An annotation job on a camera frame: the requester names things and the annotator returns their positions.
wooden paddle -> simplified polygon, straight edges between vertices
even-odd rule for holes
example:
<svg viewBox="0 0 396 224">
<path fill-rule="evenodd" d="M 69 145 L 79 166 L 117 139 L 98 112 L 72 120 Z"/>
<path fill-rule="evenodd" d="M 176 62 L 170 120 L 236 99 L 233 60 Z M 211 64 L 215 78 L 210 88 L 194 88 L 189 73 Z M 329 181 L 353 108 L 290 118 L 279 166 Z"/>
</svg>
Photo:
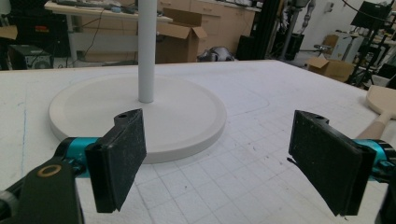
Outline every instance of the wooden paddle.
<svg viewBox="0 0 396 224">
<path fill-rule="evenodd" d="M 379 117 L 357 138 L 380 139 L 388 121 L 396 119 L 396 90 L 372 85 L 367 92 L 366 102 Z"/>
</svg>

paddle handle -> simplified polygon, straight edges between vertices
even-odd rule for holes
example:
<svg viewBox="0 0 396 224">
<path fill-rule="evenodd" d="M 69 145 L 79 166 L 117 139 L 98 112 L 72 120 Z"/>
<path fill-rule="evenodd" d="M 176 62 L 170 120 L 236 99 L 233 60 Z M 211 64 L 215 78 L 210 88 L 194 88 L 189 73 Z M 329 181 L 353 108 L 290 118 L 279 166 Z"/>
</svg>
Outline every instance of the paddle handle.
<svg viewBox="0 0 396 224">
<path fill-rule="evenodd" d="M 357 139 L 380 139 L 390 118 L 390 113 L 382 113 L 372 124 L 370 124 L 370 126 L 358 135 Z"/>
</svg>

open cardboard box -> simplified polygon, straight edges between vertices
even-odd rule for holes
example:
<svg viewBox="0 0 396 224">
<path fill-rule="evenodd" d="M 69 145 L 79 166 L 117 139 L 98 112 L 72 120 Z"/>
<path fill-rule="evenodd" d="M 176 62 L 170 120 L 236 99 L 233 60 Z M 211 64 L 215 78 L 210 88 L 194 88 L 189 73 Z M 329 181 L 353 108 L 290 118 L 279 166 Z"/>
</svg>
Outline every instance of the open cardboard box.
<svg viewBox="0 0 396 224">
<path fill-rule="evenodd" d="M 310 58 L 306 61 L 308 71 L 321 74 L 325 77 L 345 82 L 352 74 L 355 64 L 336 60 L 328 60 L 324 56 Z"/>
<path fill-rule="evenodd" d="M 207 37 L 202 15 L 172 8 L 164 8 L 163 14 L 173 21 L 157 24 L 156 63 L 195 63 L 199 40 Z"/>
</svg>

computer monitor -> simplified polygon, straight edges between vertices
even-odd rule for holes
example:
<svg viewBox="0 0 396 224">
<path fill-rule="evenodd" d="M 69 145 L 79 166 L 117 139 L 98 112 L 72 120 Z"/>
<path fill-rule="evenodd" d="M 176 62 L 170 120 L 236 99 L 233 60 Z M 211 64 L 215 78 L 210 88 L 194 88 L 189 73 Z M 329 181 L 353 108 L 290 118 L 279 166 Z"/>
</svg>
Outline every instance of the computer monitor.
<svg viewBox="0 0 396 224">
<path fill-rule="evenodd" d="M 361 4 L 359 11 L 360 12 L 356 14 L 352 23 L 350 23 L 351 25 L 367 29 L 383 28 L 384 22 L 380 20 L 384 20 L 388 16 L 390 7 L 384 7 L 379 4 L 364 1 Z"/>
</svg>

white round base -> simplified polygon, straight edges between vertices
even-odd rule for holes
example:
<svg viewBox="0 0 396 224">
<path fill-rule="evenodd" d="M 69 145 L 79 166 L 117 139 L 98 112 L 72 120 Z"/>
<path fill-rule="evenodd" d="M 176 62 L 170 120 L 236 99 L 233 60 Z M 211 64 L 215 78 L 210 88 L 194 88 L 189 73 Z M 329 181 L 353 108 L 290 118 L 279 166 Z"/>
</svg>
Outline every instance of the white round base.
<svg viewBox="0 0 396 224">
<path fill-rule="evenodd" d="M 226 110 L 212 92 L 185 80 L 156 77 L 154 102 L 138 101 L 137 75 L 120 74 L 80 82 L 51 102 L 53 133 L 101 137 L 118 114 L 142 108 L 148 155 L 144 163 L 174 161 L 198 153 L 220 137 Z"/>
</svg>

